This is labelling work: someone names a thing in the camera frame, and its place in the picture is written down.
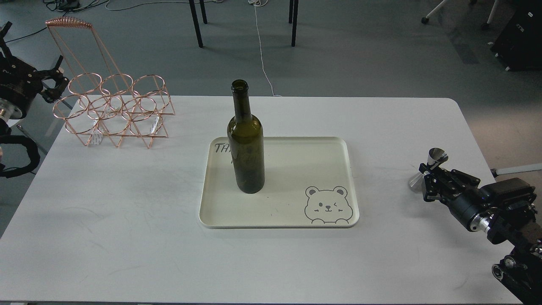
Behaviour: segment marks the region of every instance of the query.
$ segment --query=cocktail jigger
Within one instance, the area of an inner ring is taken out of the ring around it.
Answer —
[[[448,155],[446,152],[440,148],[431,148],[429,150],[429,156],[427,157],[427,165],[431,166],[431,169],[439,166],[440,164],[446,162],[448,160]],[[412,176],[412,178],[408,181],[408,186],[410,187],[410,190],[414,193],[421,193],[422,192],[422,179],[424,174],[417,173],[416,175]]]

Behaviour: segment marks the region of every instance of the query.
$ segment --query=green glass bottle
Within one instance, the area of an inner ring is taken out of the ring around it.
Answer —
[[[228,140],[233,159],[235,180],[240,190],[253,194],[265,182],[263,168],[263,128],[250,113],[248,84],[242,79],[231,83],[235,116],[228,124]]]

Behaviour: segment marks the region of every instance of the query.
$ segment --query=tray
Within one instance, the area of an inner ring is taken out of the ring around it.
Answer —
[[[351,227],[359,219],[346,143],[336,137],[265,137],[255,194],[235,182],[228,138],[209,147],[199,219],[209,228]]]

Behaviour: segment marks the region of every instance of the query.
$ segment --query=chair leg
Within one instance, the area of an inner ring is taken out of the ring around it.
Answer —
[[[440,10],[445,4],[446,2],[448,2],[449,0],[442,0],[441,3],[439,3],[431,12],[429,12],[429,14],[427,14],[425,17],[422,18],[422,23],[427,23],[429,21],[429,18],[436,12],[438,12],[438,10]]]
[[[294,0],[290,0],[290,9],[288,12],[288,23],[292,24],[292,10],[294,9]]]
[[[294,1],[293,24],[292,24],[292,47],[295,47],[295,35],[298,29],[298,6],[299,0]]]
[[[497,9],[497,5],[499,5],[500,0],[495,0],[495,3],[493,3],[493,7],[491,8],[491,12],[489,13],[489,18],[487,19],[487,24],[490,24],[493,21],[493,17],[495,16],[495,11]]]
[[[199,8],[202,10],[203,23],[207,24],[207,14],[205,13],[205,1],[199,0]]]
[[[198,39],[198,46],[203,48],[202,33],[199,31],[198,15],[196,15],[196,4],[194,0],[188,0],[190,3],[190,12],[192,13],[192,20],[194,21],[194,30],[196,30],[196,38]]]

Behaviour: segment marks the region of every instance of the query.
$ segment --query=bear face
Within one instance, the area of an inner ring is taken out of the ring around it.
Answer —
[[[317,187],[309,186],[305,190],[308,197],[305,206],[305,215],[311,220],[311,223],[337,223],[342,220],[349,223],[352,218],[353,209],[346,200],[348,192],[342,186],[337,186],[333,190],[319,190]]]

